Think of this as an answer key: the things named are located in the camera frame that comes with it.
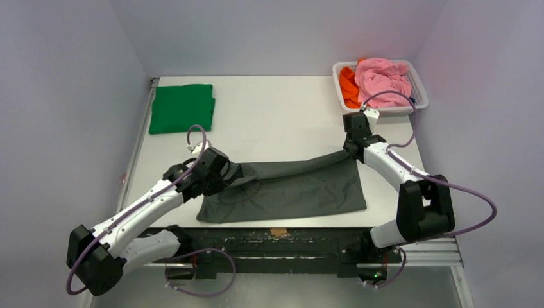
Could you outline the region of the dark grey t-shirt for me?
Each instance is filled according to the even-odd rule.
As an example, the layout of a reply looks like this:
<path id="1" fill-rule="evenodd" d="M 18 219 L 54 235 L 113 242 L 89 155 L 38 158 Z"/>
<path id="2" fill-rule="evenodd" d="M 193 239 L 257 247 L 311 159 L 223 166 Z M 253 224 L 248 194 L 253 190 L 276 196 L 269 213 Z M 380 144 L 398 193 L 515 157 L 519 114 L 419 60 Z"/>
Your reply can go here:
<path id="1" fill-rule="evenodd" d="M 309 218 L 366 209 L 357 163 L 344 150 L 308 160 L 233 163 L 224 191 L 204 197 L 196 219 L 238 223 Z"/>

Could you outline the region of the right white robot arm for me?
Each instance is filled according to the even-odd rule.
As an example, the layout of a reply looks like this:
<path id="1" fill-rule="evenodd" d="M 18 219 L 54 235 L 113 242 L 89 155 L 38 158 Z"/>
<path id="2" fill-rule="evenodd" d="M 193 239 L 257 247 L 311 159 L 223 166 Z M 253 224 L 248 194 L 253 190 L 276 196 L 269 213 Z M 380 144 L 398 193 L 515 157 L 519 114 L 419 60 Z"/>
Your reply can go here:
<path id="1" fill-rule="evenodd" d="M 375 170 L 398 194 L 395 219 L 371 228 L 372 245 L 389 248 L 453 230 L 450 189 L 437 183 L 444 177 L 430 176 L 398 156 L 384 138 L 373 133 L 378 117 L 377 110 L 343 115 L 344 150 Z"/>

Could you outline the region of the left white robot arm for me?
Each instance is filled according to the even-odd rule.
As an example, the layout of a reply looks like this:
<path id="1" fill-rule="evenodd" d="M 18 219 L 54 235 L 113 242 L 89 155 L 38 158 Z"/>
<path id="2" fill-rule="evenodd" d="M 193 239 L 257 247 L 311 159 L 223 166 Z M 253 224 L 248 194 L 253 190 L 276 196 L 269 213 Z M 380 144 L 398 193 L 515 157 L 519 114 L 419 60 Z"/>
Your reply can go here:
<path id="1" fill-rule="evenodd" d="M 188 200 L 220 193 L 241 177 L 241 166 L 219 150 L 207 148 L 197 157 L 171 166 L 148 192 L 110 219 L 92 228 L 77 226 L 69 236 L 67 294 L 90 291 L 99 296 L 136 268 L 200 253 L 223 254 L 235 273 L 235 263 L 229 254 L 213 247 L 193 248 L 190 235 L 177 225 L 148 237 L 141 235 L 158 218 Z"/>

